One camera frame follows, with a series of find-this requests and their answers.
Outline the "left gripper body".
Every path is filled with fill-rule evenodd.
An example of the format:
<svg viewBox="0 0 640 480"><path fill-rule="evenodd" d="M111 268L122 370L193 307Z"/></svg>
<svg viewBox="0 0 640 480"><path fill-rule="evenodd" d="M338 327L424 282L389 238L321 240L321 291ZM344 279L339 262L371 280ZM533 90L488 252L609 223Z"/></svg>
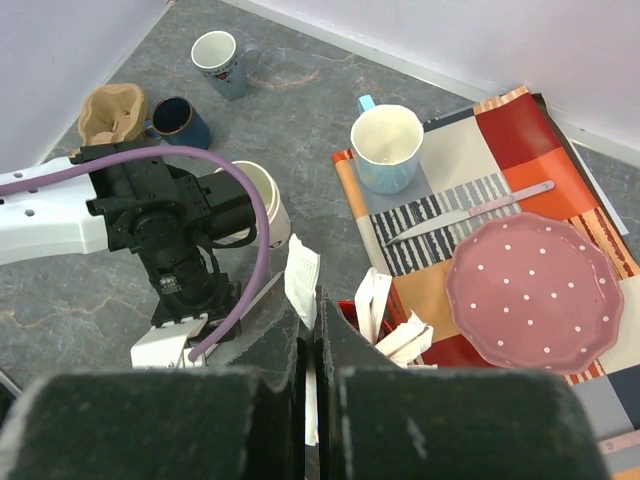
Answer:
<svg viewBox="0 0 640 480"><path fill-rule="evenodd" d="M231 280L227 273L209 272L203 260L190 271L178 269L149 277L149 280L159 297L151 325L158 328L174 326L189 318L205 317L197 340L203 340L221 326L241 294L239 281Z"/></svg>

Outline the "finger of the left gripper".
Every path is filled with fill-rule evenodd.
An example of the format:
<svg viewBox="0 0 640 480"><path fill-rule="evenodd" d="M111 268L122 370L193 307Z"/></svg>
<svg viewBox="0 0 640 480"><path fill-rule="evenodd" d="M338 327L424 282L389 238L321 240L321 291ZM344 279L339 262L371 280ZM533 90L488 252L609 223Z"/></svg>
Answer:
<svg viewBox="0 0 640 480"><path fill-rule="evenodd" d="M284 273L278 272L266 283L240 320L240 334L216 347L207 358L207 366L225 365L246 351L277 319L284 302Z"/></svg>

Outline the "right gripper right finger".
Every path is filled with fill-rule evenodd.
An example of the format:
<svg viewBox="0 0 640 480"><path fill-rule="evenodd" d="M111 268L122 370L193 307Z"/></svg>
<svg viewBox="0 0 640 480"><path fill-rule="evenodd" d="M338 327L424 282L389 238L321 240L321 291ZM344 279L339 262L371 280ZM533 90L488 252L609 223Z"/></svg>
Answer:
<svg viewBox="0 0 640 480"><path fill-rule="evenodd" d="M324 479L605 479L577 396L538 370L402 368L324 290L314 328Z"/></svg>

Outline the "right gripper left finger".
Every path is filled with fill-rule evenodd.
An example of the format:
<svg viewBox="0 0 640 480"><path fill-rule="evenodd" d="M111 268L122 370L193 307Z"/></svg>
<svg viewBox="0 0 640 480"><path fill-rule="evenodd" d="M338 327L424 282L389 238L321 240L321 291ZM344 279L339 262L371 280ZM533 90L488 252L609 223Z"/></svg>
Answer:
<svg viewBox="0 0 640 480"><path fill-rule="evenodd" d="M38 379L1 431L5 479L300 479L304 345L277 319L215 368L75 371Z"/></svg>

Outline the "single cardboard cup carrier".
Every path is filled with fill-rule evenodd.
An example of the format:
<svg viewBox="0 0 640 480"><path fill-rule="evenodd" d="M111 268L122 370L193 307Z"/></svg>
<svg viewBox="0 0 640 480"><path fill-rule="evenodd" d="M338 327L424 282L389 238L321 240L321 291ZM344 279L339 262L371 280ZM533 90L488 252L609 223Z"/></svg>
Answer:
<svg viewBox="0 0 640 480"><path fill-rule="evenodd" d="M95 89L85 99L78 118L82 146L138 139L147 109L146 94L137 84L108 84Z"/></svg>

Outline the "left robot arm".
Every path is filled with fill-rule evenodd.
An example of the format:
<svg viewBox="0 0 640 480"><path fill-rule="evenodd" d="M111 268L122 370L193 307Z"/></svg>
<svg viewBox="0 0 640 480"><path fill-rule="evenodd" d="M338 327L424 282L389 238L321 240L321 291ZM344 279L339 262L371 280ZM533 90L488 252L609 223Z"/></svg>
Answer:
<svg viewBox="0 0 640 480"><path fill-rule="evenodd" d="M127 249L159 296L137 367L197 362L236 334L269 259L269 219L236 165L187 146L85 147L1 178L3 264Z"/></svg>

